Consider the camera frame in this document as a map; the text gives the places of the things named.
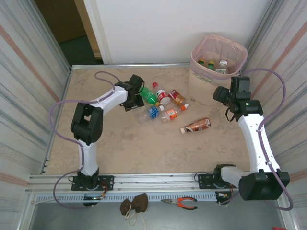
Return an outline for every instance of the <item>green soda bottle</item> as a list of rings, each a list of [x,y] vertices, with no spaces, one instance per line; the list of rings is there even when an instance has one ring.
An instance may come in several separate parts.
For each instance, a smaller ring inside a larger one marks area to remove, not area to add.
[[[158,102],[157,97],[146,86],[140,92],[142,98],[144,98],[149,104],[156,104]]]

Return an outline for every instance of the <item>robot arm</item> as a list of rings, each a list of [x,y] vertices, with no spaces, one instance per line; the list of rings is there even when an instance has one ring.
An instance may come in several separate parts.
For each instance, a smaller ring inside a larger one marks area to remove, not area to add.
[[[221,178],[239,188],[240,195],[244,200],[275,200],[283,189],[278,184],[268,164],[271,164],[284,186],[290,182],[287,172],[281,172],[277,164],[264,129],[261,128],[261,136],[264,147],[270,159],[267,162],[258,137],[259,124],[263,121],[263,111],[258,100],[250,99],[249,78],[232,77],[230,90],[217,87],[213,99],[222,102],[234,114],[239,123],[247,144],[250,171],[244,172],[235,166],[222,167]]]
[[[79,146],[79,168],[82,167],[82,157],[84,157],[84,165],[82,170],[78,172],[78,179],[87,189],[95,189],[98,182],[96,146],[102,135],[104,115],[117,105],[124,106],[126,111],[144,106],[141,96],[138,95],[142,84],[144,84],[143,79],[133,75],[128,82],[116,83],[114,90],[112,89],[97,98],[96,103],[77,104],[71,123],[71,131],[74,138],[82,144],[82,147]]]

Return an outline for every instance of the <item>white wall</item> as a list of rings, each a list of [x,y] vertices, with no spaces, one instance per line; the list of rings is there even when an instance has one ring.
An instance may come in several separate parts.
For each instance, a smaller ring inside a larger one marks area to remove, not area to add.
[[[84,0],[106,64],[189,62],[209,34],[247,46],[271,0]]]

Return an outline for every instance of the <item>orange pliers handle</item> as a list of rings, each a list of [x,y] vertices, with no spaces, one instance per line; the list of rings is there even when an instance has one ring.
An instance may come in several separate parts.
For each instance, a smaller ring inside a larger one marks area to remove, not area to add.
[[[186,210],[196,210],[197,209],[197,206],[185,206],[184,204],[180,203],[181,201],[185,201],[185,200],[192,200],[192,201],[197,201],[197,199],[193,198],[193,197],[183,197],[183,198],[178,198],[177,201],[178,201],[178,207],[181,207],[183,209],[186,209]]]

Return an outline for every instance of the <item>pliers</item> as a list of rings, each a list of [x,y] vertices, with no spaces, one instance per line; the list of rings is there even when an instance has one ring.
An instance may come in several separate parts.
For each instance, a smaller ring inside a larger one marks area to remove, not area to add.
[[[195,209],[197,209],[197,206],[189,207],[189,206],[185,206],[182,203],[180,203],[181,201],[184,201],[184,200],[192,200],[192,201],[195,201],[195,202],[197,201],[197,199],[195,199],[193,197],[188,197],[188,196],[187,197],[178,198],[177,200],[166,199],[166,200],[161,200],[161,201],[169,203],[169,204],[176,204],[176,205],[178,205],[178,207],[181,207],[181,208],[186,209],[186,210],[195,210]]]

